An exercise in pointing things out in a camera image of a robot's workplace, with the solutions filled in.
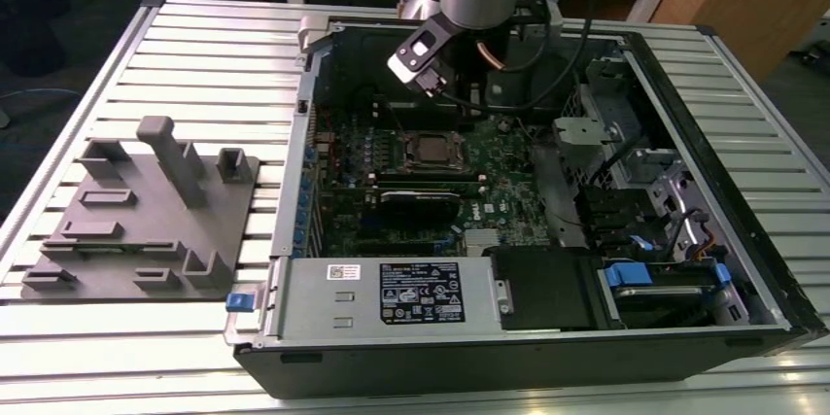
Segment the green circuit board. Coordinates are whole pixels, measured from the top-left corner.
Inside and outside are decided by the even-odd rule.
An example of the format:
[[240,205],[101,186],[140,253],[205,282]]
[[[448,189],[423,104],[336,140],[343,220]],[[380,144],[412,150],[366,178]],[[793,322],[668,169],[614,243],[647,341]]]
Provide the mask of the green circuit board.
[[[332,126],[323,124],[322,130]],[[324,256],[463,256],[463,232],[482,228],[498,230],[503,245],[550,243],[530,161],[530,137],[518,127],[503,131],[502,125],[499,130],[498,121],[491,120],[479,122],[474,131],[452,134],[462,148],[467,178],[423,181],[400,177],[380,188],[371,185],[370,174],[407,172],[408,132],[360,127],[356,121],[335,129],[340,137],[332,146],[340,149],[327,154],[322,180]],[[448,225],[424,228],[378,225],[367,212],[372,197],[384,190],[454,192],[460,196],[458,217]]]

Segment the floor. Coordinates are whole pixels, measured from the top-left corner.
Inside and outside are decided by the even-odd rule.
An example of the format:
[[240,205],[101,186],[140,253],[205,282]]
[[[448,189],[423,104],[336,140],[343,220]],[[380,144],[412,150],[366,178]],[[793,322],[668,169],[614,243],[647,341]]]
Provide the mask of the floor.
[[[117,41],[141,0],[71,0],[72,10],[53,20],[68,53],[68,65],[36,79],[16,77],[0,64],[0,95],[28,88],[67,88],[83,93]],[[319,4],[391,7],[396,0],[311,0]],[[830,77],[806,69],[798,59],[785,60],[763,89],[797,128],[825,165],[830,165]],[[0,106],[12,119],[0,129],[0,222],[60,133],[76,98],[60,94],[25,94]]]

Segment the sticker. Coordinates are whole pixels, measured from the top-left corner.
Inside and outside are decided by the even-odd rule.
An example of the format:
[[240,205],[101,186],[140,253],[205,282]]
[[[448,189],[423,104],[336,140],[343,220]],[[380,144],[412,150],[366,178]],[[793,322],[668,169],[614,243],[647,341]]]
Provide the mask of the sticker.
[[387,325],[463,323],[458,262],[382,263],[380,319]]
[[359,281],[360,265],[359,264],[330,264],[326,278],[330,281]]

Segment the cpu socket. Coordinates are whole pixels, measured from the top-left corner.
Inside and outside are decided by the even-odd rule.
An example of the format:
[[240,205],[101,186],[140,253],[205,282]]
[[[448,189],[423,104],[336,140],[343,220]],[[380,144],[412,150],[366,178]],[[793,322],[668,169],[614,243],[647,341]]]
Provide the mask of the cpu socket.
[[404,133],[402,169],[415,174],[470,172],[463,143],[455,132]]

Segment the capacitor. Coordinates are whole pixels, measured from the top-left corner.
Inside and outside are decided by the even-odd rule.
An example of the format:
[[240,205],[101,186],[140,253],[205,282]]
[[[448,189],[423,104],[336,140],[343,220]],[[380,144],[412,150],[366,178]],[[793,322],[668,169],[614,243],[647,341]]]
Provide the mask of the capacitor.
[[498,131],[500,131],[502,133],[510,133],[510,130],[514,127],[514,123],[512,121],[507,119],[502,119],[500,121],[498,121],[498,124],[495,125],[495,127],[498,128]]

